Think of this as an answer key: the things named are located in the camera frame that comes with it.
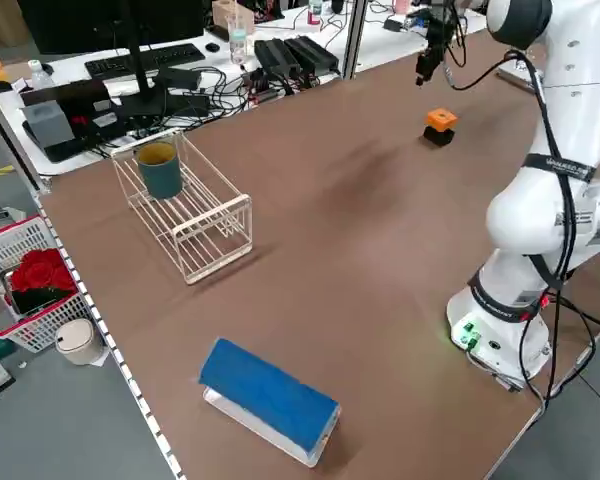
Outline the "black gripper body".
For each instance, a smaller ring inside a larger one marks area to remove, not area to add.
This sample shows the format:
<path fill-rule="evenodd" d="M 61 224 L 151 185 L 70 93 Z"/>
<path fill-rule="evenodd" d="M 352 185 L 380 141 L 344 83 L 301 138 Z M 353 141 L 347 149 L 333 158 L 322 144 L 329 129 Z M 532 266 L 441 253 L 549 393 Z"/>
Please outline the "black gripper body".
<path fill-rule="evenodd" d="M 444 51 L 453 37 L 453 17 L 448 10 L 431 10 L 426 33 L 427 49 Z"/>

